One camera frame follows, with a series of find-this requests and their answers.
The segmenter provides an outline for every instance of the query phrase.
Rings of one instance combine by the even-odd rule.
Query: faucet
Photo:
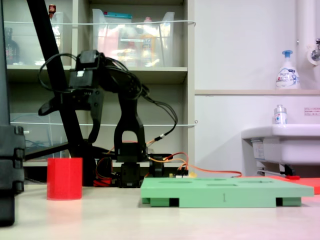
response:
[[[311,58],[312,58],[312,60],[317,62],[317,61],[320,61],[320,38],[317,38],[315,40],[315,43],[316,43],[318,49],[312,51]]]

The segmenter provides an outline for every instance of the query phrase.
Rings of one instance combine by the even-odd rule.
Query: label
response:
[[[143,43],[143,39],[129,39],[129,38],[120,38],[121,42],[135,42],[135,43]]]
[[[304,108],[305,116],[320,116],[320,107],[305,107]]]
[[[275,85],[278,88],[290,87],[298,84],[299,79],[299,75],[295,70],[283,68],[278,74],[278,79],[276,80]]]
[[[256,141],[252,143],[253,154],[255,159],[265,159],[264,143],[262,141]]]
[[[274,115],[274,123],[275,124],[287,124],[287,114],[285,112],[278,112]]]

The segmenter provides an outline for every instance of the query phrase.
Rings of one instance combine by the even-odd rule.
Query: red mat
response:
[[[287,179],[281,176],[262,176],[261,178],[272,178],[272,179],[277,179],[277,180],[282,180],[294,184],[301,184],[309,187],[314,188],[314,194],[320,194],[320,178],[315,177],[315,178],[300,178],[300,179]]]

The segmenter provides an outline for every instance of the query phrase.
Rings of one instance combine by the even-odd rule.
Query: soap dispenser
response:
[[[300,78],[297,69],[291,62],[291,50],[285,50],[282,54],[285,57],[283,66],[280,68],[278,78],[275,82],[276,89],[300,89]]]

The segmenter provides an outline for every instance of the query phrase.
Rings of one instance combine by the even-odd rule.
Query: blue pump head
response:
[[[285,50],[282,52],[285,58],[290,58],[290,55],[293,54],[294,52],[291,50]]]

